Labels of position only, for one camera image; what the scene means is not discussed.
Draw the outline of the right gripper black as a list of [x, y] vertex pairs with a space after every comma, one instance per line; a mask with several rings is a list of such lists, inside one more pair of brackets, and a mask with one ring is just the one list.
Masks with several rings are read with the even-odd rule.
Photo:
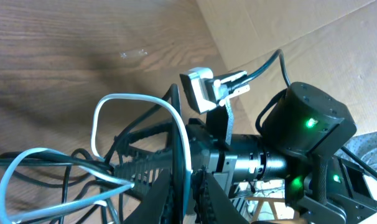
[[[172, 129], [172, 121], [167, 119], [143, 129], [124, 133], [115, 138], [116, 151], [124, 152], [125, 147], [144, 138], [156, 134], [169, 132]], [[233, 185], [237, 154], [231, 147], [211, 135], [205, 123], [198, 118], [190, 118], [186, 125], [190, 143], [192, 170], [200, 169], [214, 176], [225, 193], [230, 192]], [[126, 153], [131, 156], [130, 161], [124, 162], [114, 168], [114, 175], [120, 179], [126, 179], [134, 183], [126, 194], [134, 198], [144, 198], [151, 189], [158, 175], [163, 170], [172, 170], [172, 150], [162, 149], [150, 152], [136, 147], [130, 147]]]

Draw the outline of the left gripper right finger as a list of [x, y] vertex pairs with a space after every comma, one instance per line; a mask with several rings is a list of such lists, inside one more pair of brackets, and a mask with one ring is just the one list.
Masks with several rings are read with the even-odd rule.
[[214, 176], [205, 170], [193, 173], [195, 223], [248, 224], [233, 206]]

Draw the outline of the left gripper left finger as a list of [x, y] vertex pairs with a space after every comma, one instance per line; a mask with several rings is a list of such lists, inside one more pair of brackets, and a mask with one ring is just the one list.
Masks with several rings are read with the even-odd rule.
[[163, 170], [135, 211], [125, 219], [124, 224], [173, 223], [173, 193], [170, 173]]

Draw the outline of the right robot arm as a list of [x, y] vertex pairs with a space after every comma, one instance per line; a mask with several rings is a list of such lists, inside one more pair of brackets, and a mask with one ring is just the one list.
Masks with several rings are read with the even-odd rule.
[[258, 115], [256, 135], [233, 134], [229, 106], [186, 125], [193, 175], [189, 199], [199, 223], [244, 223], [232, 186], [284, 181], [284, 202], [313, 223], [359, 223], [377, 213], [365, 181], [369, 167], [336, 156], [356, 132], [348, 108], [322, 90], [294, 82]]

